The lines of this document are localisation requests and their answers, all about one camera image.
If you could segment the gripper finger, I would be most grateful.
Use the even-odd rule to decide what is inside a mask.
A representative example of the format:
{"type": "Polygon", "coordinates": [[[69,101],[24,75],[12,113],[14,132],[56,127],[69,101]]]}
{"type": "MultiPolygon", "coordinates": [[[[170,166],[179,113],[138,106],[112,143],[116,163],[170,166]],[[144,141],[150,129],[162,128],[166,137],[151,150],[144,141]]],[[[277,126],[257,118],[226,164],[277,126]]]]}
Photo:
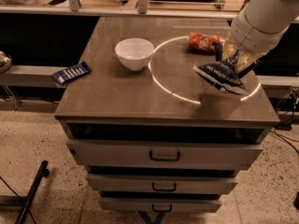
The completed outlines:
{"type": "Polygon", "coordinates": [[[223,44],[214,42],[213,47],[215,49],[215,54],[216,54],[216,61],[219,62],[222,60],[222,54],[223,54],[223,44]]]}
{"type": "Polygon", "coordinates": [[[261,64],[260,60],[255,61],[254,63],[252,63],[249,67],[243,69],[242,71],[240,71],[239,73],[237,73],[239,78],[244,77],[248,72],[250,72],[251,70],[255,69],[256,67],[258,67],[261,64]]]}

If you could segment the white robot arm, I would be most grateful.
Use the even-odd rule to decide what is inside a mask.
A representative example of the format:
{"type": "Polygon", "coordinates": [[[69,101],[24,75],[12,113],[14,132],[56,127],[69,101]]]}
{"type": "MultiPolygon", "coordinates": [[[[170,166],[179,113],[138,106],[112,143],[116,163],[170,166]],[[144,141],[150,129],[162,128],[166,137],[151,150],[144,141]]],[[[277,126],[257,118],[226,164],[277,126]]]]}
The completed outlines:
{"type": "Polygon", "coordinates": [[[216,74],[236,78],[278,44],[298,15],[299,0],[249,0],[232,21],[216,74]]]}

